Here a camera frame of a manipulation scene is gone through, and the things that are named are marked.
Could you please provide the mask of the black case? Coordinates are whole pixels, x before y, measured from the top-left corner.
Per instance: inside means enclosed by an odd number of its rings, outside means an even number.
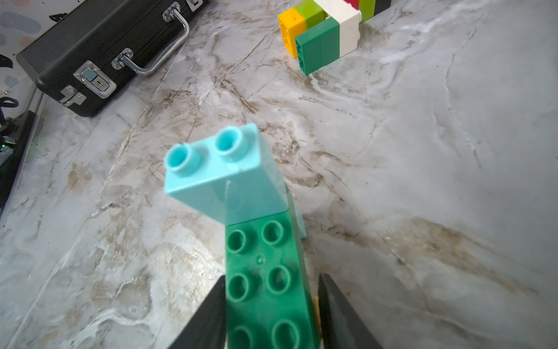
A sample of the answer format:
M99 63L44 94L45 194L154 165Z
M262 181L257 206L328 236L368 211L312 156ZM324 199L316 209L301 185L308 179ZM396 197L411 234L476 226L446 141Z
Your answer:
M151 76L186 42L207 1L85 1L16 57L36 86L95 116L134 76Z

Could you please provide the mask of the white long lego brick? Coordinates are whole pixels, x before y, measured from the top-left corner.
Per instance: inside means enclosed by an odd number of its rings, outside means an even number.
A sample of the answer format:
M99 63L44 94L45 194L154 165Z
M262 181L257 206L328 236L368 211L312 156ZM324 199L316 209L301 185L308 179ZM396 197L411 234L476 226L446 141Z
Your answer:
M343 57L357 49L360 39L361 11L344 0L315 0L315 2L339 24L339 55Z

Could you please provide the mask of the lime green lego brick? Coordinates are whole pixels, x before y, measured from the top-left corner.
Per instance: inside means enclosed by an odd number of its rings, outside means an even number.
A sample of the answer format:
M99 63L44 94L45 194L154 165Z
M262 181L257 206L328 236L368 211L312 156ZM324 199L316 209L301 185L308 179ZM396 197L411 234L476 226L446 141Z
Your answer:
M305 19L307 29L318 25L327 18L325 11L314 0L303 0L294 8Z
M360 22L363 23L374 16L376 9L376 0L360 0L358 8L362 14Z

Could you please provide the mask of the orange yellow lego brick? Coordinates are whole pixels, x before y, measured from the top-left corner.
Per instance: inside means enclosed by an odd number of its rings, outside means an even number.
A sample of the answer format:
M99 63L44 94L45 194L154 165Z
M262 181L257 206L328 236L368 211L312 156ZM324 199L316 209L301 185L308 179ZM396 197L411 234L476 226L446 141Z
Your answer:
M280 32L284 46L290 55L297 59L296 37L306 31L305 18L294 8L290 8L278 15Z

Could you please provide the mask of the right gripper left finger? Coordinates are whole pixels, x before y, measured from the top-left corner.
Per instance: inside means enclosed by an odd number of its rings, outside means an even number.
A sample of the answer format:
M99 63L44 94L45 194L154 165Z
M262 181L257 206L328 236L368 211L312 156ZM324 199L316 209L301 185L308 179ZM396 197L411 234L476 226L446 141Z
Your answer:
M225 275L222 275L169 349L223 349L226 334Z

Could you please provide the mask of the dark green small lego brick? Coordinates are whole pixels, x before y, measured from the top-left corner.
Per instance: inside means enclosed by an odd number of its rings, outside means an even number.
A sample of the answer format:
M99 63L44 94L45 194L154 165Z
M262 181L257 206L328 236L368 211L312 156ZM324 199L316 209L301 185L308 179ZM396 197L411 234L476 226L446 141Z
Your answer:
M340 25L332 17L295 38L299 66L305 75L340 58Z

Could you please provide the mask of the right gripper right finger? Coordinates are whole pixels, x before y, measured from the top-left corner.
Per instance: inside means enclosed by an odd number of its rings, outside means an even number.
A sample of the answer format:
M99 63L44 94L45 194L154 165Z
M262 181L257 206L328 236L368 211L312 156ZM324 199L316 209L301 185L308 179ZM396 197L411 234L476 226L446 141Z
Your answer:
M318 306L324 348L383 349L327 273L319 276Z

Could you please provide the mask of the red lego brick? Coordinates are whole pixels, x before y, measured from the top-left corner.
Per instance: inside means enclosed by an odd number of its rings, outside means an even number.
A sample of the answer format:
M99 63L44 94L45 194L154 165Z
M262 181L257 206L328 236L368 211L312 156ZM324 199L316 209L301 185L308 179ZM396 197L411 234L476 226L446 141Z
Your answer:
M344 0L347 4L350 4L354 9L359 10L359 0Z

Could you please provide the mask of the light blue lego brick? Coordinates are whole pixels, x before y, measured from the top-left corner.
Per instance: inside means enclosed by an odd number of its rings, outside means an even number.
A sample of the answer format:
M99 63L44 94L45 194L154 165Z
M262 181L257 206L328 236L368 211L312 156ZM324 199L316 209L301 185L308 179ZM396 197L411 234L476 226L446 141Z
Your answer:
M164 167L167 195L223 225L289 208L283 176L256 124L178 143L167 151Z
M298 203L296 202L295 195L293 195L293 193L290 191L289 186L286 186L286 192L289 195L289 199L291 200L291 205L294 208L295 221L299 229L300 238L301 240L304 240L305 238L307 238L307 231L306 231L305 221L304 221L302 211Z

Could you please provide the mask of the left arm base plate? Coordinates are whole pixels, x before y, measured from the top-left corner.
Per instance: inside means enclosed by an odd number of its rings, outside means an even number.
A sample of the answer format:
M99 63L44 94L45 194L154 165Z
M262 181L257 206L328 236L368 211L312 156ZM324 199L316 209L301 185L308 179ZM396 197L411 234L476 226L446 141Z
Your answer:
M36 118L33 111L27 111L15 122L18 130L14 136L2 138L6 146L1 149L1 210L7 205L21 162L26 154Z

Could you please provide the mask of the black small lego brick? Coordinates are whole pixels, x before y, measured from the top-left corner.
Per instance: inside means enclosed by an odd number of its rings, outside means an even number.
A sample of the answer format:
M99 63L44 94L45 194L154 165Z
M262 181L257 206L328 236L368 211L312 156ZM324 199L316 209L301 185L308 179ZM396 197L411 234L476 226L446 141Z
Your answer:
M392 0L376 0L374 7L374 14L378 15L391 7Z

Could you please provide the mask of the dark green long lego brick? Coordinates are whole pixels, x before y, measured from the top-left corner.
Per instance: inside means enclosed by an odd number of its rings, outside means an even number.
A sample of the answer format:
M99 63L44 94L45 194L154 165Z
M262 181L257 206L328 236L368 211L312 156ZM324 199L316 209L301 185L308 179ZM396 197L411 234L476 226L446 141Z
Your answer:
M293 209L225 228L229 348L319 348Z

